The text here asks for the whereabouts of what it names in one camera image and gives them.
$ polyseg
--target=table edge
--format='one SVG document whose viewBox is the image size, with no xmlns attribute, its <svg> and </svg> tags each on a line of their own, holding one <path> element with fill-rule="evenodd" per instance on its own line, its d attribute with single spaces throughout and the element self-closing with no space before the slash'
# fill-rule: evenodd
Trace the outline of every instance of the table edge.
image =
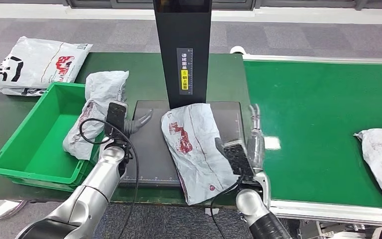
<svg viewBox="0 0 382 239">
<path fill-rule="evenodd" d="M 296 61 L 296 62 L 323 62 L 346 64 L 382 64 L 382 58 L 341 58 L 317 56 L 273 56 L 273 55 L 243 55 L 244 61 Z"/>
</svg>

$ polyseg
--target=black cable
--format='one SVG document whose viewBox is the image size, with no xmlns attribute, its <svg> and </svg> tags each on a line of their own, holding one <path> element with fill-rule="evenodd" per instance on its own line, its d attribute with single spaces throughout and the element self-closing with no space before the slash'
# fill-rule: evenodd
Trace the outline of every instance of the black cable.
<svg viewBox="0 0 382 239">
<path fill-rule="evenodd" d="M 124 137 L 124 139 L 127 141 L 127 143 L 131 146 L 132 150 L 134 151 L 134 157 L 135 157 L 135 169 L 136 169 L 136 179 L 135 179 L 135 193 L 134 193 L 134 198 L 132 199 L 132 203 L 131 203 L 131 208 L 129 210 L 129 213 L 128 213 L 128 216 L 126 217 L 126 221 L 124 222 L 124 226 L 122 227 L 122 230 L 121 232 L 119 233 L 119 236 L 118 236 L 118 239 L 121 238 L 122 234 L 124 233 L 125 229 L 126 229 L 126 226 L 128 225 L 128 221 L 129 221 L 129 218 L 131 217 L 131 214 L 132 214 L 132 210 L 133 210 L 133 207 L 134 207 L 134 204 L 135 204 L 135 201 L 137 200 L 137 194 L 138 194 L 138 175 L 139 175 L 139 172 L 140 172 L 140 168 L 138 166 L 138 156 L 137 156 L 137 151 L 135 150 L 135 147 L 134 145 L 131 143 L 131 141 L 128 139 L 127 136 L 125 136 L 125 134 L 120 130 L 118 129 L 117 127 L 115 127 L 114 125 L 112 125 L 111 123 L 107 122 L 107 121 L 104 121 L 104 120 L 101 120 L 101 119 L 96 119 L 96 118 L 89 118 L 89 119 L 86 119 L 85 121 L 83 121 L 79 128 L 80 128 L 80 135 L 81 137 L 83 137 L 83 139 L 89 143 L 92 143 L 92 144 L 104 144 L 104 143 L 107 143 L 109 142 L 110 138 L 108 140 L 105 140 L 105 141 L 101 141 L 101 142 L 93 142 L 91 140 L 89 140 L 88 138 L 86 138 L 84 136 L 84 132 L 83 132 L 83 125 L 84 123 L 86 122 L 89 122 L 89 121 L 97 121 L 97 122 L 100 122 L 100 123 L 103 123 L 105 125 L 108 125 L 110 127 L 112 127 L 112 129 L 116 130 L 118 133 L 121 134 L 122 137 Z"/>
<path fill-rule="evenodd" d="M 225 235 L 223 234 L 222 232 L 222 229 L 220 229 L 219 225 L 217 224 L 216 222 L 216 219 L 214 219 L 214 215 L 213 215 L 213 204 L 214 204 L 214 201 L 220 196 L 220 195 L 224 195 L 230 191 L 232 191 L 236 186 L 238 186 L 241 182 L 242 182 L 242 178 L 243 177 L 239 177 L 238 180 L 236 180 L 236 182 L 234 184 L 232 184 L 232 186 L 230 186 L 229 188 L 223 190 L 221 193 L 217 194 L 216 196 L 214 196 L 214 198 L 211 200 L 211 203 L 210 203 L 210 214 L 211 214 L 211 218 L 213 219 L 213 222 L 214 224 L 216 224 L 216 227 L 217 229 L 219 230 L 220 234 L 222 234 L 222 238 L 223 239 L 226 239 Z"/>
</svg>

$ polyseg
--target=metal robotic arm segment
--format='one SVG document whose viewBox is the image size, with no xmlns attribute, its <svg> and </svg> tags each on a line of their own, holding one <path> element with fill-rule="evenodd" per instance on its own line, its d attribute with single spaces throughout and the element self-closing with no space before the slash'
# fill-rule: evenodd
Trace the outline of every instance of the metal robotic arm segment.
<svg viewBox="0 0 382 239">
<path fill-rule="evenodd" d="M 123 175 L 119 165 L 125 153 L 112 146 L 72 195 L 44 219 L 28 225 L 17 239 L 88 239 L 102 218 Z"/>
</svg>

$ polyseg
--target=metal frame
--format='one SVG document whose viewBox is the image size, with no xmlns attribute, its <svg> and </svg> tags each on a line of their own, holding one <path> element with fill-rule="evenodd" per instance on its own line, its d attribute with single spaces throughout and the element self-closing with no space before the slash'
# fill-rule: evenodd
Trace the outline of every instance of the metal frame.
<svg viewBox="0 0 382 239">
<path fill-rule="evenodd" d="M 244 61 L 295 61 L 382 64 L 382 59 L 243 55 Z M 272 200 L 270 210 L 280 218 L 382 226 L 382 208 Z"/>
<path fill-rule="evenodd" d="M 272 200 L 270 211 L 279 218 L 382 227 L 382 208 Z"/>
<path fill-rule="evenodd" d="M 269 56 L 269 55 L 242 55 L 244 61 L 297 61 L 297 62 L 324 62 L 345 64 L 382 64 L 382 58 L 338 58 L 316 56 Z"/>
</svg>

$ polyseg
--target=white package with black lettering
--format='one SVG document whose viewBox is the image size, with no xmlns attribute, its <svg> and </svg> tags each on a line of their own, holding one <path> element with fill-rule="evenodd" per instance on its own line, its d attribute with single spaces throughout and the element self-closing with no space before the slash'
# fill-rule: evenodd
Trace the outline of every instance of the white package with black lettering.
<svg viewBox="0 0 382 239">
<path fill-rule="evenodd" d="M 37 91 L 53 82 L 74 82 L 91 44 L 20 37 L 10 54 L 0 64 L 0 89 L 16 95 L 29 94 L 24 88 Z"/>
</svg>

